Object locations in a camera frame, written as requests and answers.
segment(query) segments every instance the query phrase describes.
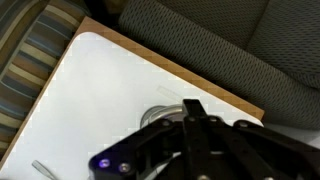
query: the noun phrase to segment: silver metal object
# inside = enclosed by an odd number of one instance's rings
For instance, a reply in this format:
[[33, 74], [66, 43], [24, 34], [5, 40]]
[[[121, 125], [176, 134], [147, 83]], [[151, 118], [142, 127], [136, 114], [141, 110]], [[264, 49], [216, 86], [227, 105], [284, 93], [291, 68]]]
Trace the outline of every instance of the silver metal object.
[[131, 169], [130, 164], [128, 163], [122, 163], [119, 165], [119, 171], [122, 173], [127, 173]]
[[173, 115], [173, 114], [181, 114], [182, 113], [182, 106], [179, 105], [172, 105], [164, 107], [156, 112], [154, 112], [149, 117], [149, 123], [152, 123], [158, 119], [165, 118], [167, 116]]
[[51, 180], [58, 180], [44, 165], [42, 165], [39, 161], [34, 160], [32, 162], [32, 166], [37, 169], [42, 175], [48, 177]]
[[163, 121], [162, 125], [164, 125], [164, 126], [169, 126], [169, 125], [170, 125], [170, 122], [169, 122], [169, 121]]
[[198, 177], [198, 180], [210, 180], [210, 178], [206, 175], [201, 175]]
[[100, 162], [99, 162], [99, 166], [101, 168], [107, 168], [110, 166], [110, 160], [109, 159], [102, 159]]
[[221, 155], [221, 154], [224, 154], [224, 152], [223, 151], [211, 151], [210, 154]]
[[240, 122], [240, 126], [241, 126], [241, 127], [248, 127], [248, 124], [245, 123], [245, 122]]
[[146, 125], [163, 118], [172, 121], [179, 121], [181, 118], [178, 118], [177, 116], [182, 115], [184, 117], [184, 114], [182, 113], [182, 105], [180, 104], [172, 106], [154, 106], [144, 113], [141, 118], [140, 127], [145, 127]]
[[194, 117], [189, 117], [188, 120], [194, 122], [196, 119]]
[[211, 121], [211, 122], [217, 122], [218, 120], [217, 120], [216, 117], [210, 117], [210, 121]]

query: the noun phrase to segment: wooden frame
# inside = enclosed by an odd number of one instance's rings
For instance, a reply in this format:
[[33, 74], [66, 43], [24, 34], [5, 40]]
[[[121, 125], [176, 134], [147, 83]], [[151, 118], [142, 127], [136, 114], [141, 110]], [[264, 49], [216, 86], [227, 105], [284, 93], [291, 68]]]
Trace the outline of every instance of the wooden frame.
[[[212, 94], [213, 96], [216, 96], [217, 98], [237, 107], [238, 109], [252, 115], [253, 117], [261, 120], [262, 116], [264, 114], [264, 111], [253, 104], [237, 97], [236, 95], [222, 89], [221, 87], [209, 82], [208, 80], [192, 73], [191, 71], [179, 66], [178, 64], [171, 62], [170, 60], [160, 56], [159, 54], [143, 47], [142, 45], [134, 42], [133, 40], [119, 34], [118, 32], [105, 27], [104, 25], [94, 21], [93, 19], [89, 17], [85, 17], [82, 21], [80, 27], [78, 28], [77, 32], [75, 33], [72, 41], [74, 38], [84, 32], [94, 32], [97, 33], [106, 39], [109, 39], [110, 41], [120, 45], [121, 47], [131, 51], [132, 53], [135, 53], [136, 55], [150, 61], [151, 63], [165, 69], [166, 71], [180, 77], [181, 79], [197, 86], [198, 88]], [[6, 151], [5, 155], [2, 158], [2, 161], [0, 162], [0, 169], [2, 169], [2, 166], [4, 165], [4, 162], [10, 155], [15, 143], [17, 142], [18, 138], [20, 137], [24, 127], [28, 123], [30, 116], [32, 115], [35, 107], [37, 106], [39, 100], [43, 96], [48, 84], [52, 80], [53, 75], [55, 74], [56, 70], [60, 66], [60, 62], [63, 59], [64, 55], [61, 57], [60, 61], [58, 62], [57, 66], [55, 67], [53, 73], [49, 77], [48, 81], [46, 82], [44, 88], [42, 89], [39, 97], [37, 98], [35, 104], [33, 105], [32, 109], [30, 110], [28, 116], [26, 117], [25, 121], [22, 123], [18, 133], [12, 140], [8, 150]]]

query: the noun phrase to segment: gray upholstered seat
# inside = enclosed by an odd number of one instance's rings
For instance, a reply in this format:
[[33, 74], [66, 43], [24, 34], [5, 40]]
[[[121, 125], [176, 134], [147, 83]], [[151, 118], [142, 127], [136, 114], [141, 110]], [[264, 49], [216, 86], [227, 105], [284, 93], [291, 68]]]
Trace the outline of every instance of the gray upholstered seat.
[[124, 33], [265, 110], [320, 129], [318, 0], [131, 0]]

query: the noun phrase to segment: purple light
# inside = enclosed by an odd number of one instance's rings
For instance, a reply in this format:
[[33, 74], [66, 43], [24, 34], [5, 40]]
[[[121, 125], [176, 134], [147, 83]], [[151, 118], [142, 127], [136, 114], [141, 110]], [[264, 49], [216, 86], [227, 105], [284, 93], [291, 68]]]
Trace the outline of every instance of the purple light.
[[109, 159], [102, 159], [100, 162], [99, 162], [99, 166], [100, 168], [107, 168], [110, 166], [110, 161]]

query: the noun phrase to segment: screw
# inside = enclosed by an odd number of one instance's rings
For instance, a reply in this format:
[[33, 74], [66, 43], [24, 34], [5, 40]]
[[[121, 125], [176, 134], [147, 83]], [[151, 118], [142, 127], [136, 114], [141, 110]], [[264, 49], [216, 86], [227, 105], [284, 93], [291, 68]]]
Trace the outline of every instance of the screw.
[[107, 168], [110, 166], [110, 161], [109, 159], [102, 159], [100, 162], [99, 162], [99, 166], [101, 168]]
[[131, 167], [130, 167], [130, 164], [128, 164], [128, 163], [122, 163], [119, 166], [119, 171], [122, 173], [127, 173], [130, 171], [130, 169], [131, 169]]
[[211, 122], [217, 122], [217, 118], [215, 118], [215, 117], [210, 117], [210, 121], [211, 121]]
[[224, 154], [224, 152], [223, 151], [211, 151], [210, 154], [221, 155], [221, 154]]
[[248, 124], [245, 122], [240, 122], [240, 127], [248, 127]]
[[196, 119], [194, 117], [189, 117], [189, 121], [194, 122]]
[[170, 123], [169, 123], [168, 121], [163, 121], [163, 122], [162, 122], [162, 125], [164, 125], [164, 126], [169, 126]]
[[210, 180], [210, 178], [206, 175], [201, 175], [198, 177], [198, 180]]

